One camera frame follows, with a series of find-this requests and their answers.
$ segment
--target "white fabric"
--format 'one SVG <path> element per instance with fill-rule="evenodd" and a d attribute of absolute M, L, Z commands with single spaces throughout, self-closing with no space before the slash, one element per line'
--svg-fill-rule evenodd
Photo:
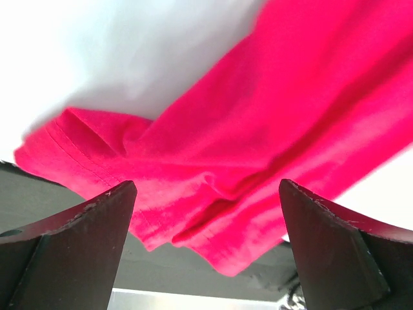
<path fill-rule="evenodd" d="M 0 10 L 0 160 L 65 106 L 155 119 L 252 26 L 265 0 L 15 0 Z M 413 147 L 337 202 L 413 229 Z"/>

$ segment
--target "gray floor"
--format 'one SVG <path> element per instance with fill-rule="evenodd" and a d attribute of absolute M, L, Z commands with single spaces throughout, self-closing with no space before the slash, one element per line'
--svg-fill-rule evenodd
<path fill-rule="evenodd" d="M 114 289 L 108 310 L 278 310 L 284 303 L 285 300 L 278 303 L 257 302 Z"/>
<path fill-rule="evenodd" d="M 0 167 L 0 232 L 53 215 L 83 201 L 61 186 L 29 178 Z M 270 251 L 241 275 L 228 278 L 216 273 L 204 259 L 188 249 L 164 245 L 149 253 L 139 240 L 126 239 L 115 287 L 139 291 L 276 301 L 284 293 L 271 288 L 273 264 L 294 270 L 289 253 Z"/>

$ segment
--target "pink fabric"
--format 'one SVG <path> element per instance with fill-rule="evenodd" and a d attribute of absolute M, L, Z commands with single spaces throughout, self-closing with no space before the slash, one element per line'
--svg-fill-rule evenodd
<path fill-rule="evenodd" d="M 233 276 L 286 233 L 282 178 L 332 199 L 413 141 L 412 16 L 411 0 L 269 1 L 156 121 L 69 108 L 16 161 L 85 198 L 134 180 L 148 250 Z"/>

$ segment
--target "stitched seam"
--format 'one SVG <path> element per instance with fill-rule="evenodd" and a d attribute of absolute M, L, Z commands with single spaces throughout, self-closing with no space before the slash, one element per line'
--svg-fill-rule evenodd
<path fill-rule="evenodd" d="M 54 121 L 54 123 L 55 123 L 55 125 L 58 127 L 58 129 L 61 131 L 62 135 L 64 135 L 64 136 L 66 137 L 66 139 L 67 139 L 68 141 L 70 141 L 70 143 L 72 144 L 72 146 L 73 146 L 75 149 L 77 149 L 92 165 L 95 165 L 96 167 L 101 168 L 103 171 L 106 172 L 106 174 L 107 174 L 109 177 L 111 177 L 113 180 L 121 183 L 121 180 L 120 180 L 120 179 L 118 179 L 118 178 L 116 178 L 115 176 L 111 175 L 105 168 L 103 168 L 102 166 L 98 165 L 97 163 L 95 163 L 94 161 L 92 161 L 88 156 L 86 156 L 86 154 L 85 154 L 84 152 L 82 152 L 82 150 L 80 150 L 79 147 L 77 147 L 77 145 L 67 136 L 67 134 L 66 134 L 66 133 L 64 132 L 64 130 L 60 127 L 60 125 L 57 123 L 57 121 Z M 62 148 L 60 145 L 59 145 L 59 147 L 60 147 L 66 154 L 68 154 L 64 148 Z M 84 167 L 84 166 L 81 165 L 77 160 L 75 160 L 73 157 L 71 157 L 71 158 L 72 158 L 74 161 L 76 161 L 80 166 Z M 90 170 L 90 169 L 88 169 L 88 168 L 86 168 L 86 167 L 84 167 L 84 168 L 85 168 L 86 170 L 89 170 L 89 171 L 92 172 L 93 174 L 95 174 L 99 179 L 101 179 L 102 181 L 104 181 L 108 186 L 111 186 L 111 185 L 109 185 L 104 179 L 102 179 L 102 177 L 100 177 L 98 174 L 96 174 L 94 171 L 92 171 L 92 170 Z M 143 213 L 142 210 L 139 210 L 139 209 L 138 209 L 138 211 L 139 211 L 139 213 L 142 215 L 144 221 L 146 221 L 147 225 L 149 226 L 149 228 L 150 228 L 150 233 L 153 233 L 153 232 L 155 231 L 155 229 L 153 228 L 153 225 L 151 225 L 150 221 L 149 221 L 148 218 L 145 216 L 145 214 Z M 162 225 L 161 225 L 161 222 L 159 221 L 159 219 L 156 218 L 156 222 L 157 222 L 159 228 L 162 228 Z"/>
<path fill-rule="evenodd" d="M 103 181 L 103 183 L 105 183 L 107 186 L 110 186 L 110 184 L 108 182 L 106 182 L 104 179 L 102 179 L 102 177 L 100 177 L 100 175 L 96 174 L 94 171 L 86 168 L 85 166 L 83 166 L 82 164 L 80 164 L 77 160 L 75 160 L 69 153 L 67 153 L 67 151 L 62 148 L 62 146 L 60 146 L 60 144 L 58 144 L 58 142 L 52 137 L 52 135 L 49 133 L 49 131 L 46 129 L 47 134 L 50 136 L 50 138 L 56 143 L 56 145 L 67 155 L 69 156 L 74 162 L 76 162 L 79 166 L 81 166 L 82 168 L 84 168 L 85 170 L 91 172 L 92 174 L 94 174 L 95 176 L 97 176 L 101 181 Z"/>
<path fill-rule="evenodd" d="M 70 143 L 72 144 L 72 146 L 76 149 L 76 150 L 78 150 L 92 165 L 95 165 L 96 167 L 98 167 L 98 168 L 101 168 L 103 171 L 105 171 L 106 172 L 106 174 L 107 174 L 107 176 L 109 176 L 109 177 L 111 177 L 113 180 L 115 180 L 115 181 L 117 181 L 117 182 L 121 182 L 120 180 L 118 180 L 117 178 L 115 178 L 113 175 L 111 175 L 108 171 L 106 171 L 106 169 L 105 168 L 103 168 L 102 166 L 100 166 L 100 165 L 98 165 L 97 163 L 95 163 L 95 162 L 93 162 L 88 156 L 86 156 L 86 154 L 84 153 L 84 152 L 82 152 L 82 150 L 80 150 L 78 147 L 77 147 L 77 145 L 75 144 L 75 143 L 73 143 L 73 141 L 66 135 L 66 133 L 64 132 L 64 130 L 60 127 L 60 125 L 57 123 L 57 121 L 54 121 L 54 123 L 55 123 L 55 125 L 57 126 L 57 128 L 61 131 L 61 133 L 62 133 L 62 135 L 64 135 L 65 137 L 66 137 L 66 139 L 68 140 L 68 141 L 70 141 Z M 92 172 L 92 173 L 94 173 L 96 176 L 98 176 L 94 171 L 92 171 L 92 170 L 90 170 L 90 169 L 87 169 L 87 170 L 89 170 L 90 172 Z"/>

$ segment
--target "red cloth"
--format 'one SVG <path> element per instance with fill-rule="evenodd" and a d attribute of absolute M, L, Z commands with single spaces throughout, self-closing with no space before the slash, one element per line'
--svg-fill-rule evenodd
<path fill-rule="evenodd" d="M 270 1 L 156 121 L 69 108 L 16 161 L 85 198 L 134 180 L 148 250 L 235 275 L 286 233 L 281 178 L 334 198 L 413 141 L 412 16 L 411 0 Z"/>

